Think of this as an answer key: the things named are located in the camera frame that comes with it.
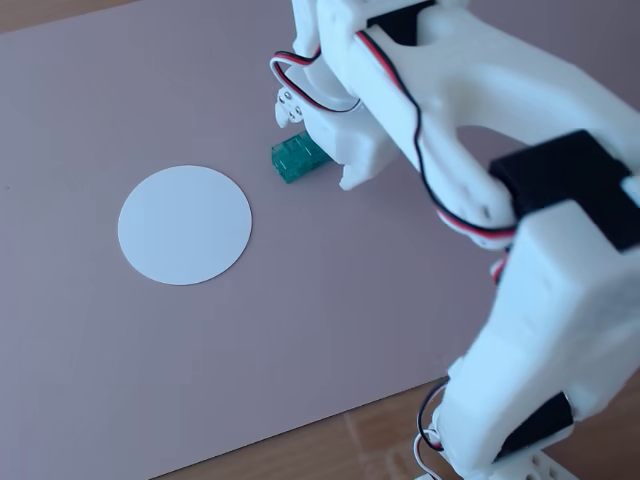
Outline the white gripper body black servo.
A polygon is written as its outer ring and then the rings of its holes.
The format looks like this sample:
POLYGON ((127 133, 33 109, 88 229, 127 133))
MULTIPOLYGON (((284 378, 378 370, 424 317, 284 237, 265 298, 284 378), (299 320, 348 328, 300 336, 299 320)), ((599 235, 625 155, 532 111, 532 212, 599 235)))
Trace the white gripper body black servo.
POLYGON ((401 157, 400 149, 366 106, 346 92, 326 65, 291 66, 286 75, 312 99, 330 108, 328 112, 320 110, 286 87, 302 103, 301 123, 305 130, 337 164, 343 166, 357 157, 373 157, 380 165, 380 173, 401 157))

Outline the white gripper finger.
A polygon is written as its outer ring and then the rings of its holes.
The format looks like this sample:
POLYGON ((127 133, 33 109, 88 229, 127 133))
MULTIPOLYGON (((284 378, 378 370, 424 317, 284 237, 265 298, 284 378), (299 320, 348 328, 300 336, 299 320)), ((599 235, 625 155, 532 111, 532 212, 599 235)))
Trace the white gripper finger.
POLYGON ((371 180, 379 173, 379 163, 373 157, 357 157, 342 166, 342 177, 339 186, 350 191, 371 180))
POLYGON ((298 124, 304 120, 300 99, 286 87, 280 88, 276 94, 274 113, 280 128, 285 128, 289 124, 298 124))

